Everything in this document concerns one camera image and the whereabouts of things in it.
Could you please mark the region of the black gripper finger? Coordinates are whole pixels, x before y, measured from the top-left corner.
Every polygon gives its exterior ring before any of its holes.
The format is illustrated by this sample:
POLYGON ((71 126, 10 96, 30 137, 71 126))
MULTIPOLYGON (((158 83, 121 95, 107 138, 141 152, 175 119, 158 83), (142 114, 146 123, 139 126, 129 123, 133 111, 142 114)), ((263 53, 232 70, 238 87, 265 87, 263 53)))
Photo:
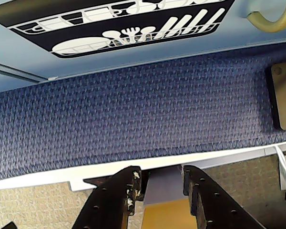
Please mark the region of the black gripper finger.
POLYGON ((99 185, 87 198, 74 229, 126 229, 141 195, 141 168, 126 167, 99 185))
POLYGON ((199 229, 263 229, 216 181, 196 166, 183 167, 183 194, 199 229))

